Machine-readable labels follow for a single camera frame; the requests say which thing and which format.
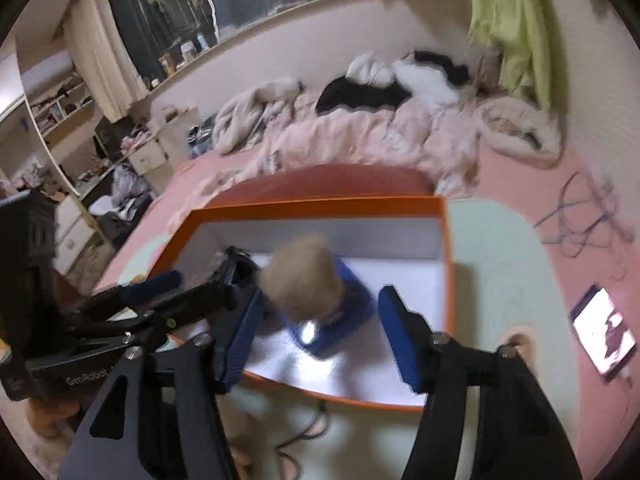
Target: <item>smartphone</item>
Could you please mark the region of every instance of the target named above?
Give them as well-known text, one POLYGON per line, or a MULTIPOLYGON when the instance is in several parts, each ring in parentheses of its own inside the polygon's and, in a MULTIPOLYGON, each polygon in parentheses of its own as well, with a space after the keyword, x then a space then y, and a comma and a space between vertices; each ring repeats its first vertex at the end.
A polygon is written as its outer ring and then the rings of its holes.
POLYGON ((636 339, 607 291, 593 285, 571 312, 580 343, 598 369, 610 381, 636 348, 636 339))

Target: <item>wire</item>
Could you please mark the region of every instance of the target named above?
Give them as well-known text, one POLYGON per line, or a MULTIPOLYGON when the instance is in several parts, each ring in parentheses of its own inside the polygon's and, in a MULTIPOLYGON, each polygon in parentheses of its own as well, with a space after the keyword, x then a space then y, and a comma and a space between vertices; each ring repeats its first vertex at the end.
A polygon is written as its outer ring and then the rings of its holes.
POLYGON ((534 229, 540 227, 543 223, 547 222, 554 216, 557 216, 559 228, 558 237, 542 240, 542 243, 558 245, 562 256, 567 258, 577 258, 586 247, 609 250, 614 257, 616 257, 618 264, 622 269, 622 273, 617 276, 613 276, 613 278, 621 281, 626 277, 627 268, 626 264, 614 253, 614 240, 616 234, 618 234, 622 241, 630 243, 634 239, 634 233, 624 229, 616 220, 614 220, 614 217, 619 211, 620 200, 617 195, 613 193, 613 184, 610 181, 607 180, 602 186, 598 186, 590 174, 583 171, 576 171, 571 177, 569 177, 564 186, 562 186, 556 209, 538 220, 534 225, 534 229), (590 196, 588 198, 568 202, 566 196, 569 188, 579 176, 586 179, 590 196), (571 222, 569 222, 566 211, 573 206, 587 203, 592 203, 596 206, 600 211, 600 216, 598 216, 585 229, 575 228, 572 226, 571 222), (609 239, 606 242, 593 242, 591 240, 591 235, 593 235, 593 232, 601 224, 609 225, 609 239))

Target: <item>metal bolt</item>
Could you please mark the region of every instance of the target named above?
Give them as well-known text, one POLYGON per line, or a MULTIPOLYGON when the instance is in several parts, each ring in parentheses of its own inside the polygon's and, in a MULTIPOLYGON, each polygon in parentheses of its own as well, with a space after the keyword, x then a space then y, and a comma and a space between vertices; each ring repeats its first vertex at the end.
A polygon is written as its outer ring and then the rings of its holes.
POLYGON ((125 350, 124 357, 133 361, 133 359, 139 358, 144 352, 145 350, 142 346, 132 346, 125 350))
POLYGON ((511 345, 502 345, 499 349, 500 357, 513 359, 518 355, 518 351, 511 345))
POLYGON ((196 346, 206 346, 209 345, 211 341, 213 341, 213 338, 209 332, 203 332, 193 338, 193 344, 196 346))
POLYGON ((446 345, 449 341, 451 341, 451 336, 446 332, 436 332, 433 334, 431 338, 434 345, 446 345))

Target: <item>floor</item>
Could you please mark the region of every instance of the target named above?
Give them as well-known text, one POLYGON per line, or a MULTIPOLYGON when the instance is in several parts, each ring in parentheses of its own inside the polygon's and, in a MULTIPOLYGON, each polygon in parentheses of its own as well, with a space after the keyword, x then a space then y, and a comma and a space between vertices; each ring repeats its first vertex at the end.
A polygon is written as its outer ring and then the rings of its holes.
MULTIPOLYGON (((486 146, 481 149, 481 169, 476 196, 500 202, 535 223, 558 205, 562 186, 575 171, 586 170, 577 153, 567 150, 558 168, 536 170, 501 156, 486 146)), ((568 199, 585 196, 586 186, 575 183, 568 199)), ((576 206, 570 220, 586 228, 600 212, 591 205, 576 206)), ((557 238, 558 221, 550 219, 539 228, 540 236, 557 238)), ((593 240, 606 241, 608 230, 598 227, 593 240)), ((586 248, 580 256, 563 256, 558 246, 548 245, 547 254, 553 265, 569 315, 593 283, 605 287, 617 309, 636 336, 640 336, 640 309, 637 308, 640 282, 640 253, 636 247, 614 240, 613 251, 586 248)), ((577 457, 586 479, 593 478, 620 446, 640 412, 640 360, 631 359, 630 379, 617 378, 607 384, 597 373, 587 354, 574 340, 580 379, 580 437, 577 457)))

